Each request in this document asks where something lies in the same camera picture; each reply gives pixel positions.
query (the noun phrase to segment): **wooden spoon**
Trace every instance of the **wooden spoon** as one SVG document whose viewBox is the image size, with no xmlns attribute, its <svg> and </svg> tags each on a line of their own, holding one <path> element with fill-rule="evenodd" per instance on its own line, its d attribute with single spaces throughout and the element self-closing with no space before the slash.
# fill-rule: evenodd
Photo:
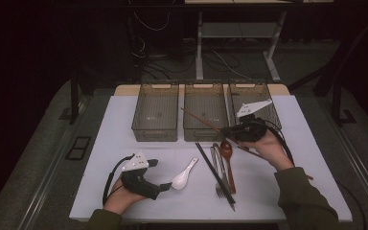
<svg viewBox="0 0 368 230">
<path fill-rule="evenodd" d="M 233 152 L 232 146 L 228 141 L 224 140 L 220 142 L 220 154 L 222 154 L 223 158 L 225 158 L 226 163 L 228 165 L 229 189 L 231 191 L 231 194 L 235 194 L 236 188 L 235 188 L 235 182 L 234 182 L 234 177 L 232 175 L 231 162 L 230 162 L 232 152 Z"/>
</svg>

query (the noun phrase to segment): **white spoon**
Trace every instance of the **white spoon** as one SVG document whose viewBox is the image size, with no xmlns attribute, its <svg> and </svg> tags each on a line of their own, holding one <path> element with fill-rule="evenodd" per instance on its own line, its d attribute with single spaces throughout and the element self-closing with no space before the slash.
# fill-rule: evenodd
<svg viewBox="0 0 368 230">
<path fill-rule="evenodd" d="M 185 187 L 185 185 L 187 184 L 188 175 L 190 174 L 190 170 L 197 161 L 198 158 L 194 157 L 187 168 L 172 179 L 173 188 L 175 188 L 176 190 L 180 190 Z"/>
</svg>

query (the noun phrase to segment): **table surface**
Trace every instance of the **table surface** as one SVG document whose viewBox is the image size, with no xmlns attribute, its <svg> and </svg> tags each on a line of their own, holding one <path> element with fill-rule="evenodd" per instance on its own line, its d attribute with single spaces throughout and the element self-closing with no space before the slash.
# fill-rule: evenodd
<svg viewBox="0 0 368 230">
<path fill-rule="evenodd" d="M 269 85 L 279 115 L 282 131 L 294 161 L 313 176 L 310 183 L 318 188 L 338 213 L 340 221 L 352 221 L 352 214 L 315 143 L 304 115 L 293 96 L 282 85 Z M 131 130 L 139 85 L 121 85 L 111 97 L 97 140 L 82 177 L 70 213 L 71 219 L 87 221 L 95 209 L 102 208 L 102 195 L 108 174 L 125 156 L 142 150 L 148 159 L 158 159 L 145 179 L 156 185 L 170 182 L 182 172 L 193 157 L 194 165 L 187 186 L 182 190 L 160 193 L 156 200 L 147 199 L 132 206 L 124 220 L 131 222 L 280 222 L 285 221 L 278 207 L 279 188 L 275 170 L 264 160 L 234 147 L 231 165 L 237 193 L 236 212 L 226 199 L 218 198 L 215 180 L 196 145 L 184 141 L 182 111 L 178 114 L 177 142 L 136 142 Z M 179 106 L 184 104 L 179 97 Z M 211 159 L 212 142 L 201 142 Z"/>
</svg>

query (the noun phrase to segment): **person's arm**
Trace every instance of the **person's arm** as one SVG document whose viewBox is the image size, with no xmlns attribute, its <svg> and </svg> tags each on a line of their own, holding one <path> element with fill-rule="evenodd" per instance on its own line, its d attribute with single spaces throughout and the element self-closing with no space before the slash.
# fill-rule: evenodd
<svg viewBox="0 0 368 230">
<path fill-rule="evenodd" d="M 131 193 L 118 179 L 106 200 L 103 209 L 97 209 L 89 219 L 86 230 L 118 230 L 122 222 L 122 214 L 134 203 L 145 199 L 142 195 Z"/>
<path fill-rule="evenodd" d="M 254 148 L 260 156 L 276 169 L 279 184 L 278 205 L 283 209 L 291 229 L 341 229 L 336 211 L 308 181 L 302 168 L 295 168 L 280 142 L 271 131 L 255 142 L 239 142 Z"/>
</svg>

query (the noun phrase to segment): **plastic storage bin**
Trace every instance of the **plastic storage bin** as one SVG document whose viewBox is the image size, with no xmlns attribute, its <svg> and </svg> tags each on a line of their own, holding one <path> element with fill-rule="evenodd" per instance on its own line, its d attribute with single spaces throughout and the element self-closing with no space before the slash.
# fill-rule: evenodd
<svg viewBox="0 0 368 230">
<path fill-rule="evenodd" d="M 223 84 L 217 80 L 193 80 L 185 83 L 184 109 L 217 128 L 228 127 Z M 215 142 L 223 137 L 202 122 L 184 113 L 184 140 Z"/>
<path fill-rule="evenodd" d="M 264 80 L 230 80 L 227 95 L 230 121 L 234 123 L 231 126 L 240 124 L 236 114 L 244 104 L 272 100 Z M 254 115 L 269 121 L 269 126 L 282 128 L 274 103 L 256 111 Z"/>
<path fill-rule="evenodd" d="M 176 80 L 142 83 L 131 127 L 136 141 L 177 141 L 178 90 Z"/>
</svg>

